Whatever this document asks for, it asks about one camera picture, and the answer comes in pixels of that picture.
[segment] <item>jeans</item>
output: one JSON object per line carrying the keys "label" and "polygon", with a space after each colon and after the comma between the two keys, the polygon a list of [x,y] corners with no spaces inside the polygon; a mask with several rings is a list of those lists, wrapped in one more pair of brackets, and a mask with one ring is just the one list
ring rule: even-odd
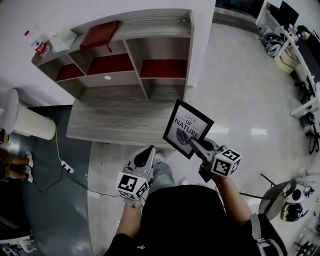
{"label": "jeans", "polygon": [[165,162],[159,162],[153,169],[153,183],[150,186],[148,195],[159,189],[175,186],[170,166]]}

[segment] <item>red shelf panel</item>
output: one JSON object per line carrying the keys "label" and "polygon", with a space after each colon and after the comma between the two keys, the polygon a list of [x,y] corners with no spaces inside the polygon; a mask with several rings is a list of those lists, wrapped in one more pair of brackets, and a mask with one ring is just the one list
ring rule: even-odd
{"label": "red shelf panel", "polygon": [[183,78],[187,77],[187,60],[148,59],[142,63],[141,78]]}
{"label": "red shelf panel", "polygon": [[88,75],[134,70],[129,55],[124,53],[95,58],[88,71]]}
{"label": "red shelf panel", "polygon": [[76,64],[68,64],[64,65],[60,68],[58,75],[56,76],[55,81],[61,81],[71,78],[84,77],[85,74],[81,72],[81,70],[76,66]]}

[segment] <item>fern leaf drawing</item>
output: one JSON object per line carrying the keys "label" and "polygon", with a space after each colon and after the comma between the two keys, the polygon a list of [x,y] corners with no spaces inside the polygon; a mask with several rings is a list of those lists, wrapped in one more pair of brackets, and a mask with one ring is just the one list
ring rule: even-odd
{"label": "fern leaf drawing", "polygon": [[188,145],[189,144],[188,135],[183,130],[181,130],[179,128],[176,129],[176,138],[181,145]]}

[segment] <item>black shirt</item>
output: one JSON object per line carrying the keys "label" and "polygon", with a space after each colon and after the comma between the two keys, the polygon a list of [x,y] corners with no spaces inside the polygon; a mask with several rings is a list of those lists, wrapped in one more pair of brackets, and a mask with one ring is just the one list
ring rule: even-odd
{"label": "black shirt", "polygon": [[[266,216],[259,214],[259,220],[262,237],[274,239],[285,252]],[[162,188],[149,195],[138,237],[131,239],[126,234],[117,234],[105,255],[171,252],[260,255],[252,237],[251,222],[242,226],[235,223],[225,213],[217,192],[200,185]]]}

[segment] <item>power strip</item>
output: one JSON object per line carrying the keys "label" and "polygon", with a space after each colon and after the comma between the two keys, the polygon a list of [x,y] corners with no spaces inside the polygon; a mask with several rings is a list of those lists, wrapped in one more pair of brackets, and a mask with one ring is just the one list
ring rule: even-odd
{"label": "power strip", "polygon": [[69,165],[67,164],[65,161],[61,161],[61,165],[64,166],[64,168],[68,171],[69,173],[73,174],[74,173],[74,169]]}

